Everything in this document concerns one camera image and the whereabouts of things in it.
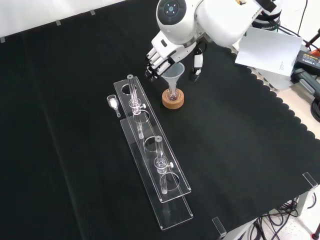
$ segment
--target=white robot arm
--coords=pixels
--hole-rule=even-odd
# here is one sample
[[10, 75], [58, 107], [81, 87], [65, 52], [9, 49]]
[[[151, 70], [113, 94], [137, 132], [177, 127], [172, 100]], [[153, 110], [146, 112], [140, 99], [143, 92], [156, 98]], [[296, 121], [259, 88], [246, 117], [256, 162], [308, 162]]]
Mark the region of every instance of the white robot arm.
[[205, 37], [208, 42], [230, 46], [244, 35], [263, 10], [272, 15], [279, 9], [275, 3], [282, 1], [247, 0], [240, 5], [236, 0], [160, 0], [156, 9], [160, 32], [152, 40], [153, 48], [146, 56], [146, 75], [157, 78], [193, 52], [193, 73], [199, 76], [203, 56], [197, 40]]

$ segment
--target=paper sheet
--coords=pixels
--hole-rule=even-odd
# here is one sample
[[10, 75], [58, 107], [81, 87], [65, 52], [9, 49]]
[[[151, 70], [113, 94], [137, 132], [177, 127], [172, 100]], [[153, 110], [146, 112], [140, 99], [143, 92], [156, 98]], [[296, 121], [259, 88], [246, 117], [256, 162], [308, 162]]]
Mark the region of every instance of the paper sheet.
[[302, 42], [301, 37], [250, 27], [235, 63], [289, 77]]

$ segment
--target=table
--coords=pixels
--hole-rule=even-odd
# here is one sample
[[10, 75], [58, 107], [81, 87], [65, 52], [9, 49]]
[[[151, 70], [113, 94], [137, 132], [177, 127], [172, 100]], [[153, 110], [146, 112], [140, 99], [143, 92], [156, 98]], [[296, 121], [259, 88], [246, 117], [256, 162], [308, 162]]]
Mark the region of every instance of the table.
[[[0, 45], [4, 239], [216, 239], [213, 218], [230, 232], [308, 191], [303, 173], [319, 182], [319, 141], [227, 48], [208, 46], [197, 83], [181, 77], [182, 109], [162, 106], [166, 84], [143, 79], [156, 5], [121, 2]], [[192, 189], [194, 218], [166, 232], [106, 101], [128, 74]]]

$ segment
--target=funnel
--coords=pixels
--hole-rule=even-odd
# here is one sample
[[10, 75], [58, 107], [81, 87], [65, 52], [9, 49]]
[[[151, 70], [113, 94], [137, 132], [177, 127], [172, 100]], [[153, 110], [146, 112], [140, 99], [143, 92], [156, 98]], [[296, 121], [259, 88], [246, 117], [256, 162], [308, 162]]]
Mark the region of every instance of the funnel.
[[170, 101], [176, 101], [179, 98], [179, 91], [177, 90], [177, 81], [184, 73], [185, 66], [181, 63], [173, 64], [162, 77], [169, 84], [169, 90], [167, 91], [167, 98]]

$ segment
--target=acrylic stand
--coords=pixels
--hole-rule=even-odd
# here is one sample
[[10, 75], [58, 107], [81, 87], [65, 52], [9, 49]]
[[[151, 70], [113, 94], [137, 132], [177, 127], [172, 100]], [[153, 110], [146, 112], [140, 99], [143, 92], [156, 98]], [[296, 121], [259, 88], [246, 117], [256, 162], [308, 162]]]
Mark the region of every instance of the acrylic stand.
[[114, 83], [126, 118], [121, 126], [162, 230], [193, 218], [191, 188], [137, 77]]

